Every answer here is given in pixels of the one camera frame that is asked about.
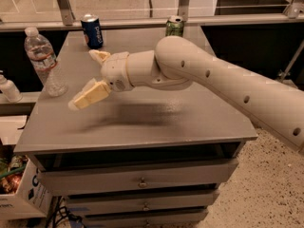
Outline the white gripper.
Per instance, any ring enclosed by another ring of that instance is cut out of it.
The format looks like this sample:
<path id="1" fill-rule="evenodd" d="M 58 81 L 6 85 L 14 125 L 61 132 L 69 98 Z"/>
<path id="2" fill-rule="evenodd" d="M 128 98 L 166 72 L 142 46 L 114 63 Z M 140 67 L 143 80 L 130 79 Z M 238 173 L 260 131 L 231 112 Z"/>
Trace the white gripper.
<path id="1" fill-rule="evenodd" d="M 104 80 L 97 81 L 93 78 L 87 82 L 83 89 L 68 103 L 68 108 L 71 110 L 84 109 L 105 99 L 109 96 L 111 89 L 117 92 L 133 89 L 126 69 L 128 52 L 111 55 L 107 51 L 91 49 L 88 53 L 94 61 L 102 66 L 101 74 Z"/>

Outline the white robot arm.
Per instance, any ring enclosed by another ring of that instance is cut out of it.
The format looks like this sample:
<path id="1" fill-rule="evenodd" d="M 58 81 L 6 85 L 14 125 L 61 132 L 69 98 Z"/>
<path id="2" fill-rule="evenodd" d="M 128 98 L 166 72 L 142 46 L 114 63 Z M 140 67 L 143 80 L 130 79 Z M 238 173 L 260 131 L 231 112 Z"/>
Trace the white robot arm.
<path id="1" fill-rule="evenodd" d="M 180 90 L 205 86 L 294 151 L 304 151 L 304 92 L 211 55 L 194 43 L 167 36 L 153 50 L 110 54 L 92 49 L 101 66 L 100 81 L 91 79 L 68 103 L 72 110 L 93 105 L 110 92 L 136 86 Z"/>

